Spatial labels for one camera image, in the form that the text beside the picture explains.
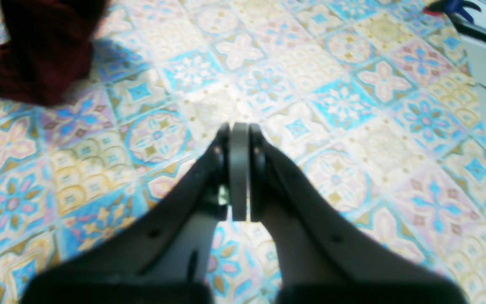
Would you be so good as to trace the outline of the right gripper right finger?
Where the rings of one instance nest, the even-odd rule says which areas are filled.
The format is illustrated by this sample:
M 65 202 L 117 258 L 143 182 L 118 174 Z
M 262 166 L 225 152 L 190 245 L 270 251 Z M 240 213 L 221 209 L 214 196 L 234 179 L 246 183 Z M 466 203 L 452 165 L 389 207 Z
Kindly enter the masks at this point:
M 240 219 L 262 223 L 281 271 L 277 304 L 465 304 L 450 279 L 386 249 L 349 223 L 299 167 L 240 124 L 249 193 Z

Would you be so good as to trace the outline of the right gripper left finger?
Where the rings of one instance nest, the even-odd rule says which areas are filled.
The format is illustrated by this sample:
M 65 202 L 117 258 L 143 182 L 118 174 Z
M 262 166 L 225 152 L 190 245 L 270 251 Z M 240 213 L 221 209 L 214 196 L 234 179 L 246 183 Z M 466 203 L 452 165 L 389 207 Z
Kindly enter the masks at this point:
M 35 277 L 24 304 L 212 304 L 205 274 L 227 218 L 230 126 L 146 215 L 110 240 Z

